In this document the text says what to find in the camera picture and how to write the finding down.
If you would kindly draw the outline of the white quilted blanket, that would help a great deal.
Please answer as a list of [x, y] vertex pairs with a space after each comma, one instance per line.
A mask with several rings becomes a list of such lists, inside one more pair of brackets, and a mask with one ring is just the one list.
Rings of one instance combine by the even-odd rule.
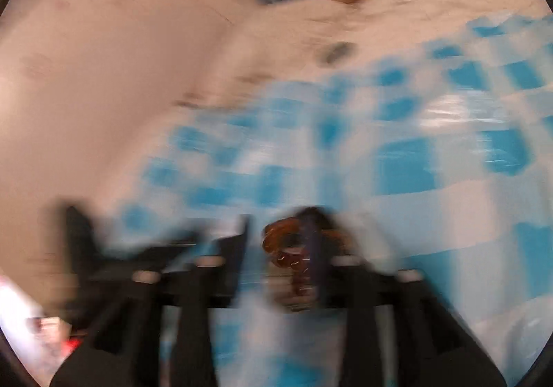
[[[190, 123], [200, 112], [245, 106], [271, 83], [314, 82], [415, 45], [446, 37], [481, 16], [540, 18], [546, 0], [289, 0], [258, 9], [216, 49], [195, 90], [177, 109]], [[356, 44], [335, 66], [320, 63], [324, 48]]]

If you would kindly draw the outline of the silver tin lid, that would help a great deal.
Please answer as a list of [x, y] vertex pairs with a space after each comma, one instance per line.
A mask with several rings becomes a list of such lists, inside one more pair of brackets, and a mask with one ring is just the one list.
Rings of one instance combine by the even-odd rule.
[[356, 44], [337, 42], [324, 48], [320, 54], [320, 63], [325, 66], [335, 66], [350, 58], [356, 50]]

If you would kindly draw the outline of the blue white checkered plastic sheet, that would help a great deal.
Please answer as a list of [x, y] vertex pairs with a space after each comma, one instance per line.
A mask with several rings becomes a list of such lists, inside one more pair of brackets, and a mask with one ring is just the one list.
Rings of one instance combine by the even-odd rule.
[[552, 19], [492, 16], [415, 49], [272, 83], [166, 126], [116, 201], [109, 249], [207, 219], [259, 233], [337, 212], [381, 270], [415, 268], [509, 385], [552, 332]]

